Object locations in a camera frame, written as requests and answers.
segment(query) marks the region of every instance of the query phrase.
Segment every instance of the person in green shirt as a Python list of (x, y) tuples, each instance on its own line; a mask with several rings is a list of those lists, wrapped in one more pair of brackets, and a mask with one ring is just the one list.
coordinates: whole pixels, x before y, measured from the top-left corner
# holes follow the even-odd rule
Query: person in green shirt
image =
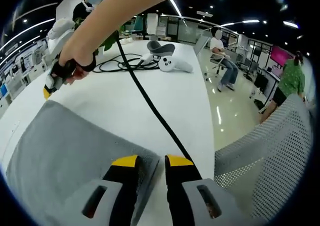
[(298, 94), (302, 99), (304, 98), (305, 75), (301, 69), (303, 64), (304, 58), (300, 51), (295, 53), (293, 59), (288, 59), (285, 62), (281, 80), (274, 92), (270, 104), (262, 114), (260, 124), (269, 118), (269, 116), (283, 104), (289, 95)]

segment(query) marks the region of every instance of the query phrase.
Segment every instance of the pink screen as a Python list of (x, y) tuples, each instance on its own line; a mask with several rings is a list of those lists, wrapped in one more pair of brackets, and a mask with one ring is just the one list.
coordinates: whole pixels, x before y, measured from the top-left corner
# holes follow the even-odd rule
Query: pink screen
[(270, 58), (275, 62), (277, 62), (278, 64), (280, 64), (281, 66), (284, 66), (286, 61), (288, 59), (292, 59), (293, 57), (283, 49), (277, 46), (273, 46)]

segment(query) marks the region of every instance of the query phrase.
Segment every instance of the mesh chair back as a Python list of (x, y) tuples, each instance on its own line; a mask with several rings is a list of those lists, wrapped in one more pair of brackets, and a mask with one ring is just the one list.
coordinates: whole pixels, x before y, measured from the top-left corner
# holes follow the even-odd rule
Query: mesh chair back
[(215, 153), (215, 180), (251, 217), (272, 219), (293, 193), (312, 148), (309, 112), (290, 95), (264, 123)]

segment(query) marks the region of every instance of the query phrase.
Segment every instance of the person in white shirt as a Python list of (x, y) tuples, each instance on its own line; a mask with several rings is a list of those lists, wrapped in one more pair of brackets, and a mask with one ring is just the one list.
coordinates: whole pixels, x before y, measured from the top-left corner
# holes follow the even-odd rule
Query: person in white shirt
[(227, 68), (221, 81), (218, 83), (217, 89), (219, 90), (219, 92), (221, 92), (224, 86), (227, 86), (229, 89), (234, 91), (234, 84), (237, 80), (239, 70), (237, 66), (230, 61), (229, 55), (226, 55), (225, 53), (224, 44), (221, 41), (222, 31), (218, 28), (213, 27), (211, 29), (211, 33), (213, 38), (210, 41), (210, 50), (212, 50), (212, 52), (214, 53), (212, 54), (211, 58), (219, 61), (222, 57), (224, 57), (221, 64), (223, 64)]

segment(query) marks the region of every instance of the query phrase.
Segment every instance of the green shirt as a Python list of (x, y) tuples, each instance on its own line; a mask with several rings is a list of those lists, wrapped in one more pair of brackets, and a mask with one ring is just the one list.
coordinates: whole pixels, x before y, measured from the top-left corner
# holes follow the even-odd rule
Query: green shirt
[(304, 92), (305, 75), (300, 65), (295, 65), (293, 59), (288, 59), (283, 67), (283, 73), (278, 88), (288, 97), (291, 94)]

